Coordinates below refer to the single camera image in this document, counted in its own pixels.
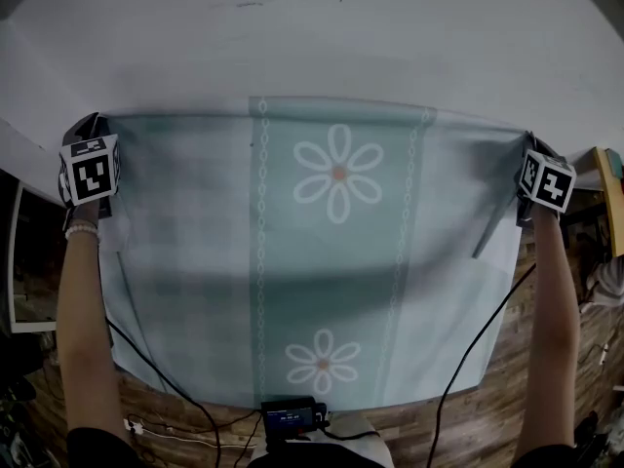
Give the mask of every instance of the bracelet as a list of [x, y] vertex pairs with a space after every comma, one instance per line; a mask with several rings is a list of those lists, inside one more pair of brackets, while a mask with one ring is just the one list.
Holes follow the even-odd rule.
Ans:
[[67, 229], [67, 232], [65, 232], [65, 239], [69, 241], [69, 236], [71, 236], [74, 232], [88, 232], [89, 234], [93, 234], [97, 237], [97, 242], [99, 243], [99, 232], [98, 229], [93, 225], [85, 225], [82, 223], [78, 225], [72, 225]]

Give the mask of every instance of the black sleeve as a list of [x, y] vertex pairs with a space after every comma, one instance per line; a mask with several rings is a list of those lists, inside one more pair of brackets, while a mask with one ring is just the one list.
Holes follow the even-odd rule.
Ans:
[[564, 468], [574, 464], [574, 449], [570, 446], [545, 446], [527, 452], [512, 468]]
[[96, 428], [75, 428], [67, 435], [69, 468], [140, 468], [137, 453], [115, 435]]

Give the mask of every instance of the wooden floor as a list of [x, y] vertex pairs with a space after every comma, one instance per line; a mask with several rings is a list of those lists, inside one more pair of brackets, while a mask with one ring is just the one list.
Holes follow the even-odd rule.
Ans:
[[[524, 259], [519, 260], [516, 278], [532, 265], [534, 258], [530, 250], [531, 245], [528, 253], [524, 253]], [[570, 255], [569, 260], [578, 284], [578, 256]], [[486, 376], [480, 386], [447, 399], [434, 466], [509, 466], [523, 416], [534, 282], [535, 276], [532, 274], [510, 300]], [[581, 317], [581, 350], [576, 379], [577, 422], [590, 410], [595, 410], [603, 421], [617, 398], [611, 392], [611, 387], [624, 380], [623, 318], [620, 314], [621, 311], [617, 309], [609, 312], [597, 307]], [[611, 350], [606, 364], [601, 368], [598, 365], [601, 351], [593, 345], [603, 345], [607, 341]], [[28, 410], [36, 431], [61, 464], [64, 464], [66, 427], [63, 402], [53, 397], [53, 394], [62, 394], [58, 368], [47, 363], [46, 373], [50, 387], [41, 371], [30, 376], [38, 397], [28, 405]], [[149, 421], [186, 430], [197, 431], [210, 427], [206, 418], [183, 400], [151, 390], [125, 373], [120, 373], [120, 376], [125, 414], [136, 413]], [[366, 412], [387, 442], [398, 468], [425, 465], [435, 427], [437, 404], [437, 400], [431, 400]], [[207, 408], [217, 424], [227, 423], [249, 413], [244, 409], [219, 406], [207, 405]], [[254, 429], [256, 420], [257, 414], [220, 429], [221, 442], [243, 445]], [[158, 425], [149, 428], [162, 435], [177, 435], [208, 443], [215, 441], [212, 433], [193, 435], [167, 430]], [[261, 433], [260, 424], [256, 435]], [[144, 434], [136, 436], [134, 445], [146, 464], [152, 466], [205, 468], [215, 462], [215, 449], [203, 444]], [[221, 466], [232, 466], [240, 452], [239, 448], [224, 448]], [[246, 464], [247, 458], [238, 466]]]

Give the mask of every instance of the flower pattern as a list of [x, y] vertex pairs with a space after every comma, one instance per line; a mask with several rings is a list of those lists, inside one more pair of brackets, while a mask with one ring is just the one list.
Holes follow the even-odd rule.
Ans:
[[286, 355], [296, 363], [302, 364], [291, 370], [286, 380], [300, 384], [314, 378], [313, 388], [318, 395], [326, 395], [332, 390], [332, 379], [355, 381], [358, 372], [344, 363], [354, 359], [360, 353], [360, 344], [352, 341], [333, 350], [333, 334], [330, 330], [318, 330], [314, 335], [314, 351], [303, 345], [289, 345]]
[[301, 166], [317, 172], [294, 187], [294, 199], [300, 204], [314, 203], [329, 191], [328, 218], [336, 224], [344, 223], [351, 213], [349, 191], [369, 205], [381, 201], [379, 184], [359, 173], [375, 168], [383, 158], [383, 149], [379, 144], [367, 143], [349, 156], [351, 142], [348, 125], [332, 125], [328, 131], [330, 154], [308, 141], [299, 142], [294, 147], [294, 159]]

